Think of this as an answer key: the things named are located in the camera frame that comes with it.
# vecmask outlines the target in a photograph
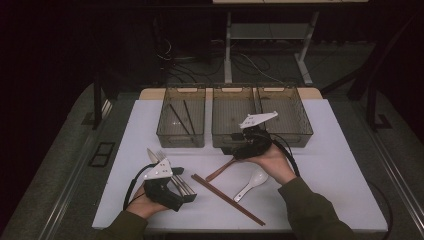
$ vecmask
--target person's left hand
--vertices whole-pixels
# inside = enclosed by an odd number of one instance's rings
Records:
[[[126,211],[147,219],[157,212],[165,211],[168,209],[169,208],[163,206],[160,203],[153,202],[146,196],[143,183],[134,194],[134,198],[128,205]]]

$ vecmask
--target brown strip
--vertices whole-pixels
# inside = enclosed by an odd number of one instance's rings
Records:
[[[234,202],[233,199],[229,198],[227,195],[225,195],[223,192],[221,192],[219,189],[214,187],[212,184],[206,182],[203,178],[201,178],[199,175],[194,174],[191,175],[191,177],[196,180],[198,183],[202,184],[204,187],[209,189],[211,192],[215,193],[218,197],[222,198],[224,201],[232,205],[233,207],[237,208],[240,212],[244,213],[246,216],[251,218],[253,221],[257,222],[259,225],[264,226],[265,223],[262,222],[259,218],[257,218],[255,215],[247,211],[245,208],[240,206],[238,203]]]

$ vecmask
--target ceramic spoon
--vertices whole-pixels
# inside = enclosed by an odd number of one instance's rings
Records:
[[[250,189],[261,185],[266,182],[268,179],[268,174],[261,168],[257,168],[250,177],[249,183],[244,187],[235,197],[234,201],[239,202],[240,199],[246,194]]]

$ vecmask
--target spoon handle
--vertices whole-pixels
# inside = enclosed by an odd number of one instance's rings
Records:
[[[227,162],[224,166],[220,167],[218,170],[216,170],[215,172],[213,172],[212,174],[210,174],[209,176],[207,176],[205,178],[205,180],[207,182],[212,181],[213,179],[215,179],[219,174],[221,174],[227,167],[229,167],[231,164],[237,162],[237,160],[235,158],[231,159],[229,162]]]
[[[250,184],[247,184],[246,187],[244,187],[235,197],[234,197],[234,201],[235,202],[239,202],[241,200],[241,198],[244,196],[244,194],[246,194],[250,189],[252,189],[253,187],[250,186]]]

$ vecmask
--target dark green jacket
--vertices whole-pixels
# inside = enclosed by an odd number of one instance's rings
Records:
[[[356,239],[352,230],[338,219],[331,202],[312,192],[301,178],[293,179],[278,191],[286,201],[289,222],[299,240]],[[100,231],[97,239],[140,240],[146,226],[145,219],[123,211]]]

